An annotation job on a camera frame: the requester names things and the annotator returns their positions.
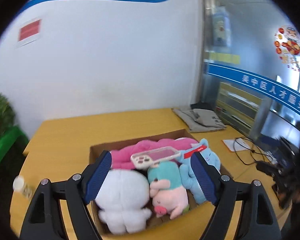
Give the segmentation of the white panda plush toy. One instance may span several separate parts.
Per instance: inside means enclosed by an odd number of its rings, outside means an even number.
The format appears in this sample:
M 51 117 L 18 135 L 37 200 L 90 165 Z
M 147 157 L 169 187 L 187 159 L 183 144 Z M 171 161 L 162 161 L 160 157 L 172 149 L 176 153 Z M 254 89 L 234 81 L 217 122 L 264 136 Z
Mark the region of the white panda plush toy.
M 95 198 L 99 220 L 114 235 L 145 230 L 152 211 L 147 178 L 133 170 L 110 170 Z

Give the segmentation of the white paper cup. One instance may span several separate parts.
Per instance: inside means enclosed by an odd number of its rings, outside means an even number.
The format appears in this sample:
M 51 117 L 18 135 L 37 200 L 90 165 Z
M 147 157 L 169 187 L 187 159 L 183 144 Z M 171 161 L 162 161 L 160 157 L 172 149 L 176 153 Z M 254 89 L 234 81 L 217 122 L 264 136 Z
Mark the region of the white paper cup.
M 31 199 L 35 192 L 33 187 L 25 181 L 23 176 L 15 177 L 12 187 L 14 192 L 21 194 L 27 199 Z

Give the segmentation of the white paper sheet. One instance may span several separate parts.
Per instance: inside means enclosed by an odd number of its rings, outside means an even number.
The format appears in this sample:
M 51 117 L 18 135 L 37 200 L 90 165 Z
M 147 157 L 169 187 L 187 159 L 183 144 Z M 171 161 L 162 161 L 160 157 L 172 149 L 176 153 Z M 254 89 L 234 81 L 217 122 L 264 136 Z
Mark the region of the white paper sheet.
M 245 141 L 242 138 L 227 139 L 222 140 L 222 142 L 231 152 L 239 152 L 251 149 L 250 146 L 247 143 L 245 143 Z

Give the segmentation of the blue bear plush toy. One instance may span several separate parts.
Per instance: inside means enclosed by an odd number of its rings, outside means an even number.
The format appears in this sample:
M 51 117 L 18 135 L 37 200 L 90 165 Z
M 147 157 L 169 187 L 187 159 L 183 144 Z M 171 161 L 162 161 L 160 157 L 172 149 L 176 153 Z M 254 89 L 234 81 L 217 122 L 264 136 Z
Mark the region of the blue bear plush toy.
M 208 141 L 202 139 L 187 150 L 181 150 L 179 172 L 181 182 L 185 189 L 190 190 L 196 203 L 202 204 L 206 201 L 215 204 L 217 193 L 215 184 L 208 174 L 208 167 L 220 171 L 221 161 L 217 154 L 209 148 Z

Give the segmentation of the green covered side table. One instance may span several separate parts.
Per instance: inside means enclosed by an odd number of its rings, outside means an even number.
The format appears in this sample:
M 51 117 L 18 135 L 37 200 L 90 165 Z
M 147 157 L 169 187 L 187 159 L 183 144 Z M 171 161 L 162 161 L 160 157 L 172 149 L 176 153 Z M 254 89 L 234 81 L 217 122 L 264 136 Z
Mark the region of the green covered side table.
M 0 138 L 0 162 L 14 144 L 17 144 L 23 153 L 28 143 L 28 137 L 18 126 L 10 128 Z

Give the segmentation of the teal pink pig plush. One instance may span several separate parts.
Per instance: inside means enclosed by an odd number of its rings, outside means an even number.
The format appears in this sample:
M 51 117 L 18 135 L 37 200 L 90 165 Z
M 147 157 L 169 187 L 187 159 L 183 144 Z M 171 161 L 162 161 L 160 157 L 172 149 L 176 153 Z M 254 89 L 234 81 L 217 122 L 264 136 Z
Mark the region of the teal pink pig plush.
M 189 208 L 189 199 L 182 185 L 178 165 L 164 161 L 150 167 L 147 171 L 149 195 L 156 216 L 169 215 L 173 220 Z

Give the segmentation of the pink bear plush toy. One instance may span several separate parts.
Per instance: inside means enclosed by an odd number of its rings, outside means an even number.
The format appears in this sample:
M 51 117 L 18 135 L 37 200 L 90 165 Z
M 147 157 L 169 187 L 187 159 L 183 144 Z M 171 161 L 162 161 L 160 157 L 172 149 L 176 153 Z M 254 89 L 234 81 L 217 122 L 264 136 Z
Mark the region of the pink bear plush toy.
M 111 168 L 114 169 L 135 169 L 134 164 L 131 162 L 130 157 L 133 154 L 137 154 L 144 151 L 154 150 L 161 147 L 171 146 L 176 150 L 188 150 L 192 148 L 198 141 L 192 138 L 178 138 L 178 139 L 160 139 L 154 140 L 142 140 L 135 145 L 124 147 L 120 150 L 111 150 Z

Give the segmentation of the grey cloth bag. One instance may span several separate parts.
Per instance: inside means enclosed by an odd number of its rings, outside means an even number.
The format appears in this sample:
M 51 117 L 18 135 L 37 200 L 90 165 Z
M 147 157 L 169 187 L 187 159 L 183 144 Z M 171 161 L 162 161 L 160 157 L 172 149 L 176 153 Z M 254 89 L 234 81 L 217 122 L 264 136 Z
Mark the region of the grey cloth bag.
M 172 111 L 187 124 L 190 133 L 215 132 L 226 129 L 226 125 L 212 110 L 182 107 L 173 108 Z

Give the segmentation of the phone in clear case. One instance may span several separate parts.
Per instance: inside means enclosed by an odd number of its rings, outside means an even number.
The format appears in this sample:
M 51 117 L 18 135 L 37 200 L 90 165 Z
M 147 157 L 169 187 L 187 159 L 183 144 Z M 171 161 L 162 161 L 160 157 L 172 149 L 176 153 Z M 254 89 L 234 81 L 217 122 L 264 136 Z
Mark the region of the phone in clear case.
M 171 146 L 156 148 L 131 155 L 130 160 L 138 170 L 144 170 L 163 161 L 179 158 L 179 150 Z

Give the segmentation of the red notice sign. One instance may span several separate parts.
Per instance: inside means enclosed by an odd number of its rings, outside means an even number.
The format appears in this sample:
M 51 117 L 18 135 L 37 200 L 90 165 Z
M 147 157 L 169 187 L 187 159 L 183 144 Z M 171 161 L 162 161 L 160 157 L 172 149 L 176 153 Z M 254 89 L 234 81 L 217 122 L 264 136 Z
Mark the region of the red notice sign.
M 23 25 L 18 32 L 17 47 L 25 46 L 41 38 L 42 19 L 33 19 Z

